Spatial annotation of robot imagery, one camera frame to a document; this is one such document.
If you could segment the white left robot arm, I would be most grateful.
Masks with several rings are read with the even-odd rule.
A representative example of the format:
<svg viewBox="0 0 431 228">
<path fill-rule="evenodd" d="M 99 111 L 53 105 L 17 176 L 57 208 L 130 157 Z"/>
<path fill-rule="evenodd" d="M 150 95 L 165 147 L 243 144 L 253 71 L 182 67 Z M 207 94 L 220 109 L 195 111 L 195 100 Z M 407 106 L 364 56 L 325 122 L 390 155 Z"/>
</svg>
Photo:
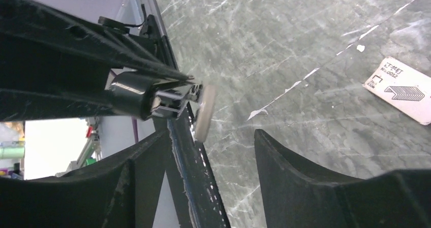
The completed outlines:
<svg viewBox="0 0 431 228">
<path fill-rule="evenodd" d="M 107 17 L 92 23 L 35 0 L 1 0 L 1 121 L 129 115 L 177 119 L 198 104 L 204 142 L 216 87 L 180 72 L 155 0 L 138 35 Z"/>
</svg>

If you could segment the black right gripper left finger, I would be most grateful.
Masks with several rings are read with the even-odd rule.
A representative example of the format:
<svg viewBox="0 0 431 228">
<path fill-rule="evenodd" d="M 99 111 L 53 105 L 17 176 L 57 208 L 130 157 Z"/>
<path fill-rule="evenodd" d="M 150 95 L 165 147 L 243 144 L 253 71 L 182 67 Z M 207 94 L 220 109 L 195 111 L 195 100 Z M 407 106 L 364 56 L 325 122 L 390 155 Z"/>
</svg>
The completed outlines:
<svg viewBox="0 0 431 228">
<path fill-rule="evenodd" d="M 167 130 L 61 177 L 1 179 L 1 227 L 152 227 Z"/>
</svg>

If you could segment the white staple box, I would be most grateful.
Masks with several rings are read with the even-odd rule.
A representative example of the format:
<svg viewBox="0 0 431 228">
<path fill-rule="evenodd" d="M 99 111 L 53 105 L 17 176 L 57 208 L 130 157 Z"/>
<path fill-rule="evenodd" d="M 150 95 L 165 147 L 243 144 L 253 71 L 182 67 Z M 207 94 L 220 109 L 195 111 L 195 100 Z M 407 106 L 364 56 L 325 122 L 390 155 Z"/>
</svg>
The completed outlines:
<svg viewBox="0 0 431 228">
<path fill-rule="evenodd" d="M 386 57 L 363 87 L 422 125 L 430 124 L 430 77 Z"/>
</svg>

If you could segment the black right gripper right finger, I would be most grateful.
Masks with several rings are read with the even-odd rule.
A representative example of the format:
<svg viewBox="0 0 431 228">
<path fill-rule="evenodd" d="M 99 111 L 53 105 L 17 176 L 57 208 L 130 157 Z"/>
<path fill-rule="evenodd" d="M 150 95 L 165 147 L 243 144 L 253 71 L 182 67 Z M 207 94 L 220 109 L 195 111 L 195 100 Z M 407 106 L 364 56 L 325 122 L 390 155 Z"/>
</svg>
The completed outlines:
<svg viewBox="0 0 431 228">
<path fill-rule="evenodd" d="M 268 227 L 430 227 L 430 170 L 360 179 L 308 160 L 262 129 L 254 145 Z"/>
</svg>

